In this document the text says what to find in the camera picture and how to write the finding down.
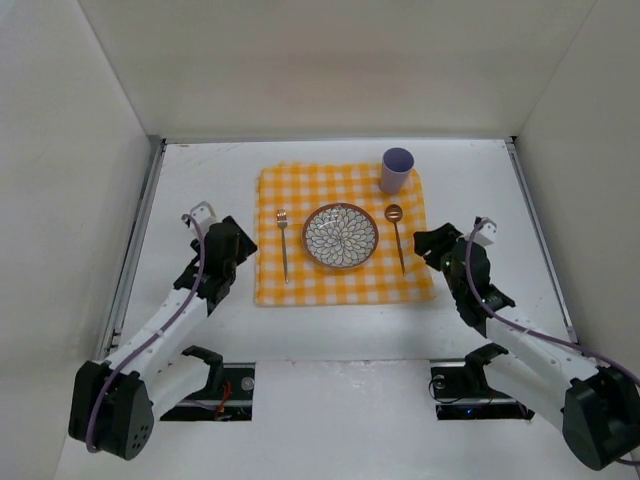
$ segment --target robotic arm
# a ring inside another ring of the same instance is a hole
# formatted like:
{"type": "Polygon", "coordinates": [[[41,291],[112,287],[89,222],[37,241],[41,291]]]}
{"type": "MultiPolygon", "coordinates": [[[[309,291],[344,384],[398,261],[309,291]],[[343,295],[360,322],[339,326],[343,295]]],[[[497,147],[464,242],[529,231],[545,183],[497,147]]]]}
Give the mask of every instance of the robotic arm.
{"type": "Polygon", "coordinates": [[[86,362],[76,374],[69,435],[90,451],[130,460],[146,445],[155,418],[205,386],[220,388],[222,356],[191,345],[188,335],[227,296],[236,267],[257,246],[233,218],[216,222],[208,204],[196,206],[189,219],[199,235],[210,227],[202,244],[191,243],[198,254],[158,312],[103,362],[86,362]]]}
{"type": "Polygon", "coordinates": [[[550,337],[491,284],[484,247],[493,243],[496,225],[486,219],[476,223],[471,239],[451,224],[414,234],[415,253],[444,274],[462,319],[495,342],[465,358],[469,384],[527,405],[562,433],[582,463],[603,469],[640,446],[635,379],[544,340],[550,337]]]}

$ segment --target table setting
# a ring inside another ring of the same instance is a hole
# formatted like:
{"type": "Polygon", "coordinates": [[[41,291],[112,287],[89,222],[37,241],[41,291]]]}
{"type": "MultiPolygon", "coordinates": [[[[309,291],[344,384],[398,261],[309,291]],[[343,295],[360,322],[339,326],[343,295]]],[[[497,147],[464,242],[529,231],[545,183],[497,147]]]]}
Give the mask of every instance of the table setting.
{"type": "Polygon", "coordinates": [[[423,302],[434,284],[413,254],[427,230],[420,176],[403,148],[381,161],[283,162],[256,189],[255,303],[322,306],[423,302]]]}

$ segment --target plate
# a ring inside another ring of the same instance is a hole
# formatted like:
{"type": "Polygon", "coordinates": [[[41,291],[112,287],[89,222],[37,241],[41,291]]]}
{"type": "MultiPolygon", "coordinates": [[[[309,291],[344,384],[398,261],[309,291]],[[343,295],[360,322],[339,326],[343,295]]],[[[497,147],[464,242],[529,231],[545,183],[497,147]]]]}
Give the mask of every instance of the plate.
{"type": "Polygon", "coordinates": [[[378,227],[367,212],[349,203],[332,203],[313,212],[302,227],[304,249],[331,268],[366,262],[378,246],[378,227]]]}

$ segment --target yellow checkered placemat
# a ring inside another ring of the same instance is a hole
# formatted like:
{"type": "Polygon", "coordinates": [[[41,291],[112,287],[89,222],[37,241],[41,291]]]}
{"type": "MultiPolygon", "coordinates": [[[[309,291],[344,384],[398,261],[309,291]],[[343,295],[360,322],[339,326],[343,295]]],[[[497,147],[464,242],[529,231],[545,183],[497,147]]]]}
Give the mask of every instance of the yellow checkered placemat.
{"type": "Polygon", "coordinates": [[[258,180],[256,200],[255,301],[258,305],[340,305],[430,300],[433,281],[424,260],[413,253],[413,232],[426,231],[422,185],[413,170],[397,195],[378,187],[380,164],[279,165],[265,168],[258,180]],[[363,265],[329,269],[314,263],[302,244],[302,227],[317,208],[350,203],[374,219],[378,247],[363,265]],[[406,267],[402,275],[393,224],[385,208],[397,203],[404,210],[398,223],[406,267]],[[289,283],[285,283],[280,229],[276,211],[287,211],[285,229],[289,283]]]}

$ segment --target red wire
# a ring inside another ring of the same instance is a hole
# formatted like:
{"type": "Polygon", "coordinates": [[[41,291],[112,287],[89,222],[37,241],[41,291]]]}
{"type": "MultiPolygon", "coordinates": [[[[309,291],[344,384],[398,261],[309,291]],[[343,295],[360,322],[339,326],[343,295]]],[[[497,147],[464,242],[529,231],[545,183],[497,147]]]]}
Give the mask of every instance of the red wire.
{"type": "Polygon", "coordinates": [[[213,416],[214,420],[218,419],[218,415],[220,415],[220,412],[222,412],[222,409],[224,408],[224,403],[229,400],[229,397],[231,396],[231,382],[229,380],[227,380],[226,384],[222,385],[222,391],[224,393],[222,395],[222,400],[220,400],[220,405],[218,405],[218,409],[213,416]]]}

